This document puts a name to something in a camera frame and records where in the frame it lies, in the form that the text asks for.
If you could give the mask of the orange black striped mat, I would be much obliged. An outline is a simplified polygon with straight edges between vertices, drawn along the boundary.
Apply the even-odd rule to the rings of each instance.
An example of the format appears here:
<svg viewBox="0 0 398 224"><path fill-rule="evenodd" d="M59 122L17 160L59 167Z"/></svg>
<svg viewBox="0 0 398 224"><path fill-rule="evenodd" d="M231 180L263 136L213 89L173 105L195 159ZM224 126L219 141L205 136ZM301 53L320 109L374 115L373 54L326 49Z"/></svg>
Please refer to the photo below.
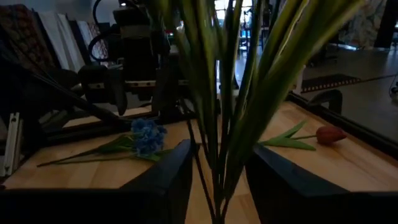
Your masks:
<svg viewBox="0 0 398 224"><path fill-rule="evenodd" d="M360 78L352 77L349 75L344 75L341 73L336 73L332 75L327 75L323 77L311 78L308 80L303 80L302 82L302 93L308 93L312 91L325 90L330 88L336 88L339 86L352 85L359 83Z"/></svg>

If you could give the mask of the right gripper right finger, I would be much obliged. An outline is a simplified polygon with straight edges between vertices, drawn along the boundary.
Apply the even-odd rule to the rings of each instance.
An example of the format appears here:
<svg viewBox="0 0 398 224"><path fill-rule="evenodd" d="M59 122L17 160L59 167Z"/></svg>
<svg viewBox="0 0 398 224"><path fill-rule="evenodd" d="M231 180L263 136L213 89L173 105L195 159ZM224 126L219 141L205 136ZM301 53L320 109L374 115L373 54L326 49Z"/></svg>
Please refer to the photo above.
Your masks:
<svg viewBox="0 0 398 224"><path fill-rule="evenodd" d="M262 224L337 224L346 215L344 188L256 145L245 165Z"/></svg>

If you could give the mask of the brown patterned fabric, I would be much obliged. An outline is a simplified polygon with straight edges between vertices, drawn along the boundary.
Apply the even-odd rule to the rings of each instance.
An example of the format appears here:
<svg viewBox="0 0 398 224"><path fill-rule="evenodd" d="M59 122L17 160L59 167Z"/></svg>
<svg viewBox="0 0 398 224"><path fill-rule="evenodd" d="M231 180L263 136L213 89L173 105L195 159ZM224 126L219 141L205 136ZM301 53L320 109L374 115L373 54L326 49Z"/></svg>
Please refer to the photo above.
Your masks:
<svg viewBox="0 0 398 224"><path fill-rule="evenodd" d="M0 26L22 66L32 72L55 68L34 13L23 4L0 6Z"/></svg>

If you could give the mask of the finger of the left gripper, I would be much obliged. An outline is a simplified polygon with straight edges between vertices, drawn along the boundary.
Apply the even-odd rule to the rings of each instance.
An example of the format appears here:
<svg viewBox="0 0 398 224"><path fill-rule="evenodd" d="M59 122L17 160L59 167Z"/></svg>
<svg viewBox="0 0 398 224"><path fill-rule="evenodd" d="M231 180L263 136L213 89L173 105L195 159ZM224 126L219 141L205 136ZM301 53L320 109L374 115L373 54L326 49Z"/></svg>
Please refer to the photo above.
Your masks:
<svg viewBox="0 0 398 224"><path fill-rule="evenodd" d="M124 115L127 109L127 96L124 89L125 81L122 72L120 70L109 70L107 85L113 104L118 108L119 115Z"/></svg>

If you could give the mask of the leaf print curtain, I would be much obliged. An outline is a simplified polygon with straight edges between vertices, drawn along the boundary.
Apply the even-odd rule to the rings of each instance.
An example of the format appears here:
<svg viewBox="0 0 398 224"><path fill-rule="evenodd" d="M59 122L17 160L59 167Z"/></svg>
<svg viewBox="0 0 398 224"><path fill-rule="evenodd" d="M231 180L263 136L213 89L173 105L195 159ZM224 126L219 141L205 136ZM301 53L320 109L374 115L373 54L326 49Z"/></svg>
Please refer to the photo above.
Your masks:
<svg viewBox="0 0 398 224"><path fill-rule="evenodd" d="M365 0L363 6L339 32L339 40L360 49L371 49L376 43L387 0Z"/></svg>

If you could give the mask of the white boards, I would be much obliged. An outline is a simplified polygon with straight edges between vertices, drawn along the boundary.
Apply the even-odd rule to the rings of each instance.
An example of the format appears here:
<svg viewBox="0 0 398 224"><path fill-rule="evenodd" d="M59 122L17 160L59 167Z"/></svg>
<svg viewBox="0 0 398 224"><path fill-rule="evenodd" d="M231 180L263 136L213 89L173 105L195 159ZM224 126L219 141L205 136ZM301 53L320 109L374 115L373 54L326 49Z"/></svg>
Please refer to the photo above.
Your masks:
<svg viewBox="0 0 398 224"><path fill-rule="evenodd" d="M83 66L92 64L76 20L55 11L39 12L38 16L60 68L79 72Z"/></svg>

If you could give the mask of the blue artificial flower bunch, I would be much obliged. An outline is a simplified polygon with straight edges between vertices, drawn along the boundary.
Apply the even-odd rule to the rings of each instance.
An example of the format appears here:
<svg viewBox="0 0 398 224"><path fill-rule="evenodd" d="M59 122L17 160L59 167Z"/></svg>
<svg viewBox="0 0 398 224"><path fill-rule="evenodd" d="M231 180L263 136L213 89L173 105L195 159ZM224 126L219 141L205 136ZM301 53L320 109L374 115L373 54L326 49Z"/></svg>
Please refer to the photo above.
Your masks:
<svg viewBox="0 0 398 224"><path fill-rule="evenodd" d="M365 0L286 0L257 53L262 11L256 0L241 86L233 93L243 0L229 0L219 22L215 0L146 0L153 19L174 35L188 82L202 150L211 170L203 184L212 224L224 224L245 162L308 60Z"/></svg>
<svg viewBox="0 0 398 224"><path fill-rule="evenodd" d="M135 119L131 122L131 132L122 134L116 139L100 145L89 151L81 152L73 156L44 162L37 167L49 166L52 164L66 164L71 159L91 155L107 155L127 152L133 158L158 161L165 153L164 139L167 129L157 124L153 119Z"/></svg>

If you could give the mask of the white appliance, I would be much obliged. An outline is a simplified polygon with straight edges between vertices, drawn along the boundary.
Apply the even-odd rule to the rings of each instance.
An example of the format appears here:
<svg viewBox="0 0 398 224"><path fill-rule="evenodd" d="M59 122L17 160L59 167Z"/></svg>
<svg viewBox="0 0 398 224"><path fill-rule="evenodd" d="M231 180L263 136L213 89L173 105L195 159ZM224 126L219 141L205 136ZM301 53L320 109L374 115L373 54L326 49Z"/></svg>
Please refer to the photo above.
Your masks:
<svg viewBox="0 0 398 224"><path fill-rule="evenodd" d="M306 65L302 67L302 69L298 72L294 85L292 87L292 92L296 95L301 95L302 92L302 83L303 83L303 72L306 68Z"/></svg>

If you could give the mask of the white bracket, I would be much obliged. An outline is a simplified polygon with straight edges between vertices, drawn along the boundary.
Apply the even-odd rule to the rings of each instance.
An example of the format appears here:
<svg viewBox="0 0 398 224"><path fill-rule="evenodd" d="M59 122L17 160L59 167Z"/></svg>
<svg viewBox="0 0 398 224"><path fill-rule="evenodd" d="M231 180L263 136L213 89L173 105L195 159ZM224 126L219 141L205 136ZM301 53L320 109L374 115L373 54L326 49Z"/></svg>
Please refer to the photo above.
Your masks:
<svg viewBox="0 0 398 224"><path fill-rule="evenodd" d="M19 112L10 114L4 160L0 165L0 177L12 175L19 167L21 162L23 123Z"/></svg>

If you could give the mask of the red artificial tulip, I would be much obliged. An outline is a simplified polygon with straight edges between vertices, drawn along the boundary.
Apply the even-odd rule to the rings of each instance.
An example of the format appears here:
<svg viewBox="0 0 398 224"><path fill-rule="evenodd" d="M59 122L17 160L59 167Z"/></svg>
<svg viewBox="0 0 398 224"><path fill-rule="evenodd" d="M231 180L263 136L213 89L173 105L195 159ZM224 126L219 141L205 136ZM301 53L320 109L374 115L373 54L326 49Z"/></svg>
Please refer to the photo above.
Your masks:
<svg viewBox="0 0 398 224"><path fill-rule="evenodd" d="M287 147L294 149L302 149L307 151L315 151L316 149L302 142L303 139L315 138L317 143L321 145L331 145L335 142L343 140L347 137L345 132L336 126L321 126L319 127L315 134L307 136L294 137L294 135L301 130L304 126L305 121L301 121L299 124L295 125L293 128L287 130L286 132L270 138L266 141L259 142L263 146L273 146L273 147Z"/></svg>

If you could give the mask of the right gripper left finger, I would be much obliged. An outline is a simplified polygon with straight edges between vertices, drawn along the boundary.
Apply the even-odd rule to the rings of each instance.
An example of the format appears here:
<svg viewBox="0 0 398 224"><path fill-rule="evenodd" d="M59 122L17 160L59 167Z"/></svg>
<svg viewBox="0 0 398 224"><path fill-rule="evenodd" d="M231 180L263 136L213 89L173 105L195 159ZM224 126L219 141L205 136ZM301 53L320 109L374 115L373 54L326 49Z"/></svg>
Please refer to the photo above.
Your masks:
<svg viewBox="0 0 398 224"><path fill-rule="evenodd" d="M191 140L181 141L159 162L120 187L129 192L133 224L185 224L192 187Z"/></svg>

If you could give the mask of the black table clamp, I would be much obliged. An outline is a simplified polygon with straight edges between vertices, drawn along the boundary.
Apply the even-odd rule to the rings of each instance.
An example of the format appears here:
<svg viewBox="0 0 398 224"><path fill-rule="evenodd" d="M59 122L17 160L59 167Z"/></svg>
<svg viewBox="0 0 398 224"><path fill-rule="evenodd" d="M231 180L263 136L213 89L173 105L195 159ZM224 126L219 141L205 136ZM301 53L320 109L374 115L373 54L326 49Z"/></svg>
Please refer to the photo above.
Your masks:
<svg viewBox="0 0 398 224"><path fill-rule="evenodd" d="M339 90L323 91L307 103L309 106L320 106L322 103L329 103L328 109L334 113L341 114L343 95Z"/></svg>

